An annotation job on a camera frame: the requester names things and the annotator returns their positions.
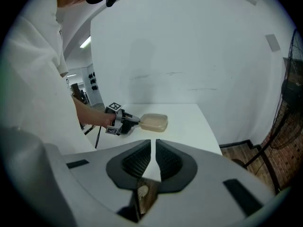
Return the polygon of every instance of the plastic container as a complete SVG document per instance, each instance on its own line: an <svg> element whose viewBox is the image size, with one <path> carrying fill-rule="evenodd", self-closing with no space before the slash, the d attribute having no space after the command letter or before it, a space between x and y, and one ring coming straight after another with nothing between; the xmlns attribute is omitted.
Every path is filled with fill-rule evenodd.
<svg viewBox="0 0 303 227"><path fill-rule="evenodd" d="M169 121L166 115L146 113L141 117L139 125L146 131L164 132L168 123Z"/></svg>

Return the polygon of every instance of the ceiling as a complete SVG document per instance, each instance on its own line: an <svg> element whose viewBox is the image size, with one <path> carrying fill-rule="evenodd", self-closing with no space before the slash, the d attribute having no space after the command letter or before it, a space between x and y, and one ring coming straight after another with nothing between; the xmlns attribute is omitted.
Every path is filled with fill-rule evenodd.
<svg viewBox="0 0 303 227"><path fill-rule="evenodd" d="M251 4L256 4L258 0L246 0ZM81 4L63 9L63 52L65 57L69 57L75 44L82 40L83 35L90 30L90 21L96 14L107 9L105 0L98 4Z"/></svg>
<svg viewBox="0 0 303 227"><path fill-rule="evenodd" d="M65 61L69 70L84 68L91 65L90 43L85 48L80 48L80 45L76 44L70 55L65 58Z"/></svg>

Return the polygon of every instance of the white backdrop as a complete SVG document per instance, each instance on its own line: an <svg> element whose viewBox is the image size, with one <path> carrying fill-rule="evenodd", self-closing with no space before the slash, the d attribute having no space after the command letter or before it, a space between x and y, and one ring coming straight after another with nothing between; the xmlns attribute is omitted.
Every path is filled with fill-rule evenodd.
<svg viewBox="0 0 303 227"><path fill-rule="evenodd" d="M219 144L249 139L269 121L272 69L254 9L245 0L120 0L102 11L91 47L104 103L197 103Z"/></svg>

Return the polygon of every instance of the fan stand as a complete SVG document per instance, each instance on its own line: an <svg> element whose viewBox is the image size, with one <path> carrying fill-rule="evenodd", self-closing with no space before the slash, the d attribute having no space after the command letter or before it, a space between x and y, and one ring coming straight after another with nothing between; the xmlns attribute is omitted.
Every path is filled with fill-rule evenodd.
<svg viewBox="0 0 303 227"><path fill-rule="evenodd" d="M282 128L282 126L284 125L284 123L286 122L288 116L290 114L290 110L288 109L286 111L286 113L283 115L283 118L281 119L280 124L278 125L278 127L276 128L276 132L274 133L274 135L272 137L270 137L269 141L265 144L265 146L252 158L249 160L248 163L243 163L241 160L239 159L232 159L233 162L237 163L238 165L240 165L241 167L243 167L244 169L247 170L247 167L253 163L271 144L271 142L273 142L273 140L276 138L276 136L278 135L278 133L280 132L280 129Z"/></svg>

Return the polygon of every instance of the container lid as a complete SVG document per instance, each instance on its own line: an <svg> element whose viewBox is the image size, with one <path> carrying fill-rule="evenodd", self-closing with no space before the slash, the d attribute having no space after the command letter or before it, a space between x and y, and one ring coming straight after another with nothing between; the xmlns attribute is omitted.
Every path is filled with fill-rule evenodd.
<svg viewBox="0 0 303 227"><path fill-rule="evenodd" d="M168 117L164 114L146 113L140 119L140 125L152 129L166 128Z"/></svg>

